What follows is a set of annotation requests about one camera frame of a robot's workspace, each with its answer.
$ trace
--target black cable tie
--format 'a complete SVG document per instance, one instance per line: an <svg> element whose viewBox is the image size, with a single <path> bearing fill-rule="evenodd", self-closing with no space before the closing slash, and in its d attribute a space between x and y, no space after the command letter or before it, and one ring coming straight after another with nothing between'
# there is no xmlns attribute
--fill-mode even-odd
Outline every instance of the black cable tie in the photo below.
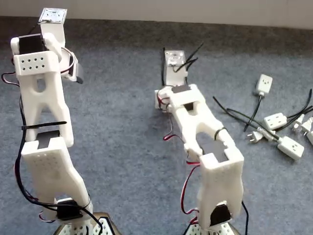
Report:
<svg viewBox="0 0 313 235"><path fill-rule="evenodd" d="M57 122L47 122L47 123L41 123L37 125L31 125L31 126L22 126L22 131L28 130L28 129L37 129L44 126L56 126L56 125L64 125L67 124L66 121L57 121Z"/></svg>
<svg viewBox="0 0 313 235"><path fill-rule="evenodd" d="M226 127L222 127L221 129L218 129L218 130L215 132L215 134L214 134L214 140L216 140L217 135L219 134L219 132L220 132L221 130L226 130L226 131L228 131L228 130L226 129Z"/></svg>

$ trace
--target white wire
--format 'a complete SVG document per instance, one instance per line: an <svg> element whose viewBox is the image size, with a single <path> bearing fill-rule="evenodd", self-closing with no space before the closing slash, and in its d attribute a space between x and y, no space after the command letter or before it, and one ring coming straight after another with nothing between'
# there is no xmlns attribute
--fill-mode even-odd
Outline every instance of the white wire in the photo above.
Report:
<svg viewBox="0 0 313 235"><path fill-rule="evenodd" d="M65 50L68 54L70 54L72 57L73 57L73 61L72 63L70 64L70 66L66 69L66 70L63 70L61 71L61 73L64 73L64 72L67 72L70 70L70 68L72 68L74 66L74 63L75 63L75 56L74 56L74 53L71 52L69 49L67 49L66 47L62 47L63 50Z"/></svg>

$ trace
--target electrical outlet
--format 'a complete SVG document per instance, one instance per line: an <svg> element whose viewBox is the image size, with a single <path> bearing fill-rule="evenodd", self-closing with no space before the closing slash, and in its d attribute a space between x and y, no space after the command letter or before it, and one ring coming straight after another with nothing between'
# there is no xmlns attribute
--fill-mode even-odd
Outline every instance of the electrical outlet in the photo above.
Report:
<svg viewBox="0 0 313 235"><path fill-rule="evenodd" d="M277 148L287 156L294 160L299 160L302 157L304 147L298 142L287 136L280 138L278 142L279 144L277 145Z"/></svg>
<svg viewBox="0 0 313 235"><path fill-rule="evenodd" d="M256 93L261 95L268 94L272 86L272 81L272 77L262 74L256 85Z"/></svg>
<svg viewBox="0 0 313 235"><path fill-rule="evenodd" d="M66 16L67 9L44 8L38 22L63 24Z"/></svg>
<svg viewBox="0 0 313 235"><path fill-rule="evenodd" d="M165 59L167 66L181 66L185 63L185 53L183 50L166 50Z"/></svg>
<svg viewBox="0 0 313 235"><path fill-rule="evenodd" d="M287 124L287 117L282 113L273 114L264 118L268 130L275 130Z"/></svg>

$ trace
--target silver bracket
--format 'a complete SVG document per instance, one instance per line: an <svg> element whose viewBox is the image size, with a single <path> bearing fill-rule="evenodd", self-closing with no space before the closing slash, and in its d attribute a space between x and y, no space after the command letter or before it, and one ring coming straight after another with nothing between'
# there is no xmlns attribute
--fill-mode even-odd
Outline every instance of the silver bracket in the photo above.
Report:
<svg viewBox="0 0 313 235"><path fill-rule="evenodd" d="M165 51L166 65L179 67L185 63L185 54L183 50L166 50Z"/></svg>
<svg viewBox="0 0 313 235"><path fill-rule="evenodd" d="M39 23L49 22L63 24L67 16L67 9L44 8L39 18Z"/></svg>

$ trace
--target power plug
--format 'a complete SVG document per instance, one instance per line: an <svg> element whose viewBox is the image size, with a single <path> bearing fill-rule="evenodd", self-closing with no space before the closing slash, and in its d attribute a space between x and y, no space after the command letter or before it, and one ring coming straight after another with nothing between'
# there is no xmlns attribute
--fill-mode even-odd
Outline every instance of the power plug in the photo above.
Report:
<svg viewBox="0 0 313 235"><path fill-rule="evenodd" d="M304 118L304 114L301 114L300 117L298 117L298 119L295 121L295 124L293 125L292 130L293 131L297 131L300 127L300 125L303 122L303 118Z"/></svg>
<svg viewBox="0 0 313 235"><path fill-rule="evenodd" d="M265 137L268 141L273 141L274 136L272 136L270 133L267 132L267 130L264 130L262 127L258 127L257 131L253 131L251 134L247 135L250 137L250 142L257 143L260 141L263 137Z"/></svg>
<svg viewBox="0 0 313 235"><path fill-rule="evenodd" d="M262 127L258 127L258 132L261 133L268 141L273 141L274 140L274 136L271 135L269 132L271 132L272 134L275 134L276 131L267 131L265 129L263 129Z"/></svg>
<svg viewBox="0 0 313 235"><path fill-rule="evenodd" d="M273 78L267 75L262 74L258 84L256 85L255 92L259 95L266 95L270 91L270 87L272 86Z"/></svg>
<svg viewBox="0 0 313 235"><path fill-rule="evenodd" d="M282 113L273 114L264 118L268 130L275 130L287 124L287 117Z"/></svg>
<svg viewBox="0 0 313 235"><path fill-rule="evenodd" d="M301 125L301 130L304 131L304 136L311 132L313 117L310 117L306 122Z"/></svg>
<svg viewBox="0 0 313 235"><path fill-rule="evenodd" d="M279 138L278 142L279 144L277 145L277 148L287 156L294 160L299 160L302 157L304 147L298 142L290 139L287 136Z"/></svg>
<svg viewBox="0 0 313 235"><path fill-rule="evenodd" d="M258 131L253 131L252 133L247 135L250 138L250 142L251 143L257 143L259 142L264 136L262 133L258 132Z"/></svg>

